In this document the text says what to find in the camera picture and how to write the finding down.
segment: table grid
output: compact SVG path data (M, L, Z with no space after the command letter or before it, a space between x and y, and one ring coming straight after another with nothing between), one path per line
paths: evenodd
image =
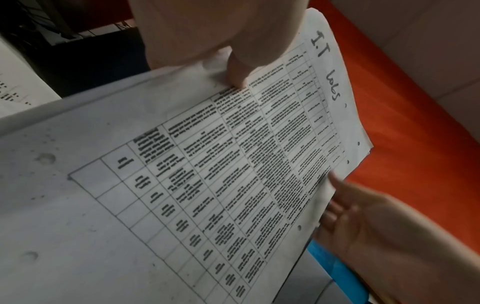
M345 158L305 46L264 69L70 174L208 304L243 301Z

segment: blue object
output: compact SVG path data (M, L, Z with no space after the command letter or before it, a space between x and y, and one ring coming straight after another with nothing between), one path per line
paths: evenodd
M367 288L345 264L313 240L308 244L307 250L343 290L353 304L365 304L368 302L369 292Z

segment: hand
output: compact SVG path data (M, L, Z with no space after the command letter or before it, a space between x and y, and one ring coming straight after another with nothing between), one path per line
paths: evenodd
M329 180L336 192L314 238L374 290L404 304L479 302L474 252L401 201Z
M308 0L129 0L151 69L181 66L231 46L227 79L237 88L277 60L302 21Z

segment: wall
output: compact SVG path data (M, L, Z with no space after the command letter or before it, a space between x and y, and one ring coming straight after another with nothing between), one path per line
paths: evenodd
M331 2L480 142L480 1Z

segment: red fabric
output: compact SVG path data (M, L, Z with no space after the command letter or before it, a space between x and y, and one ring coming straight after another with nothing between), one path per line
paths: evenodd
M480 145L327 0L374 148L347 178L408 203L480 252Z

